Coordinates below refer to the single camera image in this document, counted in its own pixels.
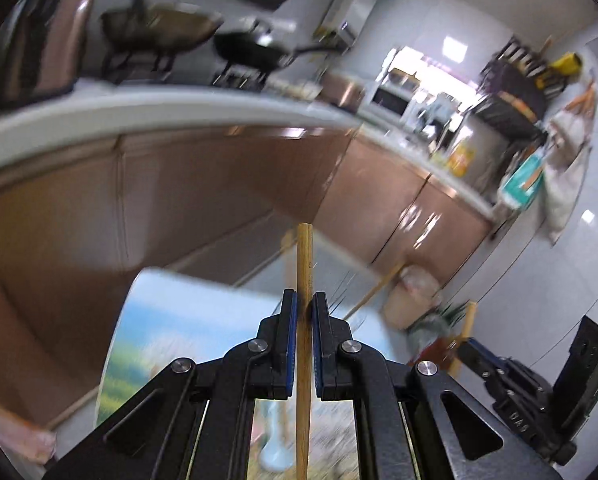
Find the brown cabinet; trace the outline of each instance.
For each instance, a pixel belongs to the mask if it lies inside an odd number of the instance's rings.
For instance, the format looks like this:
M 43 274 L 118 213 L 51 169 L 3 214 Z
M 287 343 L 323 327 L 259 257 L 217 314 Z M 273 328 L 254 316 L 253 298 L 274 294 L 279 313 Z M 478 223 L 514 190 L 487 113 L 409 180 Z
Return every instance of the brown cabinet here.
M 484 240 L 490 223 L 449 194 L 452 190 L 441 184 L 426 183 L 373 263 L 377 272 L 407 261 L 427 269 L 441 285 L 452 278 Z
M 266 262 L 314 219 L 349 141 L 347 130 L 193 128 L 0 170 L 0 402 L 45 424 L 94 387 L 143 267 L 234 283 Z
M 314 225 L 370 264 L 424 185 L 406 161 L 354 139 L 321 203 Z

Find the wok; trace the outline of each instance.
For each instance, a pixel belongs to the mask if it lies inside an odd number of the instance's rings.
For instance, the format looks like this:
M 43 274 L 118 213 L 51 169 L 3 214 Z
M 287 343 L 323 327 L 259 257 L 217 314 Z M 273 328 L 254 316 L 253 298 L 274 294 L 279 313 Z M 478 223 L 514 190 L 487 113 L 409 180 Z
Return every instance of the wok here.
M 301 54 L 343 53 L 339 48 L 324 45 L 303 46 L 290 50 L 272 39 L 269 25 L 265 24 L 263 30 L 257 30 L 257 27 L 263 23 L 256 21 L 248 31 L 215 34 L 213 38 L 215 49 L 217 54 L 228 62 L 227 68 L 232 64 L 240 64 L 269 74 L 274 70 L 287 67 Z
M 117 53 L 154 52 L 157 56 L 192 50 L 217 31 L 223 17 L 205 14 L 200 7 L 178 2 L 160 3 L 147 8 L 146 0 L 132 0 L 125 9 L 107 10 L 101 15 L 101 28 L 111 45 L 104 62 Z
M 101 15 L 101 28 L 115 52 L 162 52 L 173 56 L 209 40 L 223 23 L 218 13 L 154 6 L 144 22 L 135 9 L 108 10 Z

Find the window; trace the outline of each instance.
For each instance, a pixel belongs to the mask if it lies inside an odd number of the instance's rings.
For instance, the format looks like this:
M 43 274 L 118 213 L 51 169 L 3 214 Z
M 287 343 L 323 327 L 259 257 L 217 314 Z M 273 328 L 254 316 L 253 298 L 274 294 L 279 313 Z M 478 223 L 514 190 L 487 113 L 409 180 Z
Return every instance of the window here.
M 431 97 L 436 97 L 439 92 L 445 92 L 461 103 L 459 112 L 464 112 L 482 98 L 481 94 L 477 94 L 477 85 L 474 82 L 464 83 L 448 73 L 449 69 L 439 68 L 439 63 L 408 46 L 396 54 L 391 50 L 384 65 L 388 63 L 388 71 L 396 68 L 421 81 L 419 91 L 415 94 L 415 100 L 418 102 L 423 103 Z

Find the white countertop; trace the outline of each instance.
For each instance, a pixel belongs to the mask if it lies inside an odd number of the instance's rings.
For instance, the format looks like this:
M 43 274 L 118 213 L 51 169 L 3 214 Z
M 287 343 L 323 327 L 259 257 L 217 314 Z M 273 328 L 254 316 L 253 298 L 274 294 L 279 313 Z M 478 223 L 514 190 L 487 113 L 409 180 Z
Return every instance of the white countertop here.
M 361 121 L 330 105 L 270 94 L 80 80 L 67 96 L 0 114 L 0 167 L 89 139 L 221 124 L 358 128 Z

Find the kitchen counter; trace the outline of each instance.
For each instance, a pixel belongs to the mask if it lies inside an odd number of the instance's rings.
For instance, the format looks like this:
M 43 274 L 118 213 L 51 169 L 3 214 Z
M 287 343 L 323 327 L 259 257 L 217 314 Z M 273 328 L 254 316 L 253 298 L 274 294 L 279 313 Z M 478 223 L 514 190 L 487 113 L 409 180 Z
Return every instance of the kitchen counter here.
M 71 144 L 132 131 L 257 124 L 358 128 L 337 108 L 208 87 L 114 86 L 80 80 L 72 94 L 0 113 L 0 167 Z
M 405 159 L 417 168 L 417 173 L 422 178 L 428 178 L 429 182 L 440 187 L 451 198 L 458 197 L 487 220 L 494 219 L 490 203 L 473 188 L 432 162 L 426 152 L 410 143 L 404 136 L 392 130 L 385 132 L 367 123 L 359 128 L 357 134 Z

